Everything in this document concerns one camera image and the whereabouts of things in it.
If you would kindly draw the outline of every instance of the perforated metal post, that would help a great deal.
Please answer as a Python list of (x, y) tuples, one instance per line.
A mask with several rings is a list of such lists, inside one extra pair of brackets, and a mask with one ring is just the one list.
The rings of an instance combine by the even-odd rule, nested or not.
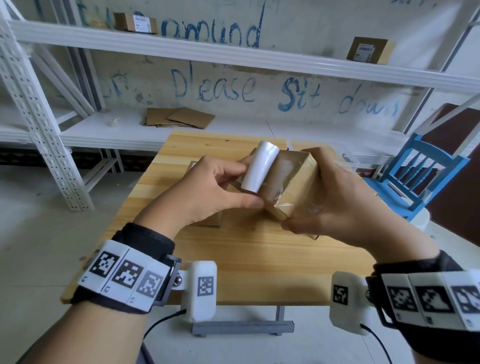
[(59, 138), (57, 121), (27, 52), (16, 41), (7, 23), (9, 19), (7, 5), (0, 0), (0, 75), (70, 209), (92, 210), (92, 200), (71, 151)]

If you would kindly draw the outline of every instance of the white tape roll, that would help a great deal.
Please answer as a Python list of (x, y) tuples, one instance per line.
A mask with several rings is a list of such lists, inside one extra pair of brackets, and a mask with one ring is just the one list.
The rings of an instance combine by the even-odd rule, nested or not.
[(257, 193), (280, 149), (262, 140), (253, 155), (253, 161), (241, 184), (242, 189)]

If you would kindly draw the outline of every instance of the black wrist strap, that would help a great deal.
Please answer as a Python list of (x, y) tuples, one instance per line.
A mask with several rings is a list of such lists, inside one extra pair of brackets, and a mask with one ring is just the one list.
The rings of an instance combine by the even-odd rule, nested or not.
[[(175, 243), (166, 236), (159, 234), (149, 228), (137, 225), (133, 222), (127, 223), (122, 230), (113, 235), (112, 240), (128, 245), (139, 252), (160, 260), (165, 255), (173, 254)], [(120, 303), (111, 298), (102, 296), (85, 287), (78, 286), (71, 300), (72, 304), (82, 301), (90, 301), (102, 307), (112, 310), (126, 312), (129, 314), (144, 315), (146, 312)]]
[(462, 271), (462, 267), (447, 253), (441, 251), (433, 259), (411, 262), (376, 264), (375, 273), (367, 277), (371, 297), (381, 306), (401, 332), (410, 347), (417, 353), (449, 363), (480, 363), (480, 332), (428, 328), (398, 322), (388, 299), (381, 274)]

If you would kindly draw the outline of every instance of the metal screw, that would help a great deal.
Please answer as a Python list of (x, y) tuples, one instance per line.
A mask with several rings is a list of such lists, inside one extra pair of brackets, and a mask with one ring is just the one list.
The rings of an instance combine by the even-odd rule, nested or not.
[(177, 274), (177, 276), (175, 277), (175, 280), (173, 281), (173, 286), (178, 287), (179, 285), (181, 285), (182, 281), (183, 281), (183, 277), (180, 274)]

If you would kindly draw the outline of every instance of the black cable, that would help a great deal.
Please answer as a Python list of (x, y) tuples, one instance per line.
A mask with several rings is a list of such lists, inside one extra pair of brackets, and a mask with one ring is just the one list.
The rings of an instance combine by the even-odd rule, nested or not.
[(174, 313), (173, 315), (164, 317), (164, 318), (158, 320), (157, 322), (155, 322), (152, 326), (150, 326), (150, 328), (149, 328), (149, 329), (147, 330), (147, 332), (145, 333), (145, 335), (144, 335), (144, 340), (145, 340), (145, 338), (147, 337), (148, 333), (149, 333), (150, 331), (152, 331), (152, 329), (153, 329), (155, 326), (157, 326), (159, 323), (164, 322), (164, 321), (167, 321), (167, 320), (169, 320), (169, 319), (171, 319), (171, 318), (173, 318), (173, 317), (177, 317), (177, 316), (180, 316), (180, 315), (184, 315), (186, 312), (187, 312), (187, 310), (180, 310), (180, 311)]
[(385, 352), (385, 355), (387, 356), (387, 359), (388, 359), (388, 362), (390, 364), (393, 364), (392, 363), (392, 359), (390, 359), (390, 355), (388, 355), (388, 352), (387, 352), (387, 349), (385, 348), (384, 344), (382, 343), (382, 341), (380, 340), (380, 338), (372, 331), (371, 328), (369, 328), (368, 326), (365, 326), (364, 324), (360, 324), (360, 327), (364, 330), (367, 330), (368, 332), (370, 332), (373, 336), (375, 336), (375, 338), (378, 340), (378, 342), (380, 343), (380, 345), (382, 346), (382, 348), (384, 349), (384, 352)]

